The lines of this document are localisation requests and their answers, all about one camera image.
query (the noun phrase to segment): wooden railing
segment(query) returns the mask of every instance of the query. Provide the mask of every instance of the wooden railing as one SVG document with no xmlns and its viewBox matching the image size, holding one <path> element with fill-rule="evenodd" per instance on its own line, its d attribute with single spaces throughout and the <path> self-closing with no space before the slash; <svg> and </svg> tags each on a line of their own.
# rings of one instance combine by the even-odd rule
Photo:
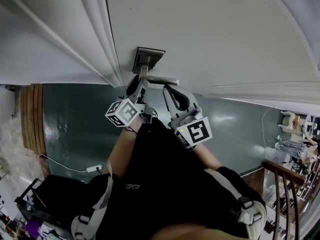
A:
<svg viewBox="0 0 320 240">
<path fill-rule="evenodd" d="M 292 170 L 284 168 L 278 164 L 275 164 L 269 160 L 263 160 L 262 166 L 274 173 L 275 177 L 275 191 L 276 191 L 276 210 L 275 210 L 275 226 L 274 226 L 274 234 L 273 240 L 278 240 L 279 234 L 279 222 L 280 222 L 280 193 L 279 193 L 279 176 L 283 178 L 284 192 L 285 192 L 285 200 L 286 200 L 286 229 L 285 229 L 285 240 L 290 239 L 290 196 L 289 190 L 287 186 L 287 180 L 290 181 L 291 191 L 293 196 L 293 205 L 294 205 L 294 215 L 295 215 L 295 240 L 299 240 L 299 212 L 298 212 L 298 200 L 295 186 L 298 189 L 304 184 L 306 178 Z"/>
</svg>

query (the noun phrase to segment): person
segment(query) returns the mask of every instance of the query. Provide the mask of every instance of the person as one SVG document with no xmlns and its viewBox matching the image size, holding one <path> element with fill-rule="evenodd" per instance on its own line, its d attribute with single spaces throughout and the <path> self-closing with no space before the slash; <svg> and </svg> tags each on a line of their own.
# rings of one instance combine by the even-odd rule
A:
<svg viewBox="0 0 320 240">
<path fill-rule="evenodd" d="M 308 134 L 306 134 L 306 128 L 300 125 L 302 132 L 305 134 L 306 139 L 309 141 L 309 145 L 302 141 L 296 142 L 281 138 L 279 135 L 276 137 L 277 142 L 274 147 L 276 150 L 286 153 L 298 160 L 301 160 L 304 165 L 313 163 L 319 155 L 318 142 L 312 140 Z"/>
<path fill-rule="evenodd" d="M 266 209 L 260 195 L 205 145 L 187 150 L 157 118 L 147 124 L 137 117 L 123 129 L 108 161 L 111 168 L 89 183 L 101 196 L 112 175 L 97 240 L 248 239 L 247 225 L 231 212 L 241 211 L 242 204 L 204 169 L 219 172 L 243 197 Z"/>
</svg>

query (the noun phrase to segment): white cable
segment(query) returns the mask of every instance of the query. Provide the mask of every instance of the white cable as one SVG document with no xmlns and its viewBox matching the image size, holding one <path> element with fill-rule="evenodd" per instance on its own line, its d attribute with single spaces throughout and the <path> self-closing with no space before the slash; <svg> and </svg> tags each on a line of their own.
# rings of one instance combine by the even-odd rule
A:
<svg viewBox="0 0 320 240">
<path fill-rule="evenodd" d="M 267 156 L 266 156 L 266 149 L 267 149 L 267 145 L 266 145 L 266 140 L 265 140 L 265 131 L 264 131 L 264 118 L 265 118 L 265 115 L 266 113 L 269 111 L 269 110 L 272 110 L 274 109 L 275 107 L 270 107 L 266 112 L 264 112 L 263 114 L 263 117 L 261 119 L 261 124 L 262 124 L 262 137 L 263 137 L 263 143 L 264 143 L 264 158 L 268 159 Z"/>
<path fill-rule="evenodd" d="M 68 168 L 68 167 L 64 166 L 63 164 L 61 164 L 61 163 L 53 160 L 52 158 L 50 158 L 49 156 L 47 156 L 47 155 L 45 155 L 45 154 L 39 155 L 39 157 L 41 157 L 41 156 L 44 156 L 44 157 L 50 159 L 51 161 L 55 162 L 56 164 L 58 164 L 58 165 L 60 165 L 60 166 L 62 166 L 62 167 L 64 167 L 64 168 L 66 168 L 66 169 L 68 169 L 68 170 L 70 170 L 70 171 L 75 171 L 75 172 L 78 172 L 78 173 L 86 173 L 86 172 L 87 172 L 87 170 L 75 170 L 75 169 Z"/>
</svg>

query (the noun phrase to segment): purple object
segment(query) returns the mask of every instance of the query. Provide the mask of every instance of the purple object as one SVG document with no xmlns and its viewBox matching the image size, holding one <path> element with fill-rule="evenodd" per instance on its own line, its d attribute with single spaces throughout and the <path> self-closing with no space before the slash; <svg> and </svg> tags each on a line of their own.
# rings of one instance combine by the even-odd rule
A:
<svg viewBox="0 0 320 240">
<path fill-rule="evenodd" d="M 24 229 L 29 233 L 30 236 L 33 236 L 35 239 L 39 236 L 38 230 L 41 227 L 41 224 L 35 220 L 30 219 L 24 226 Z"/>
</svg>

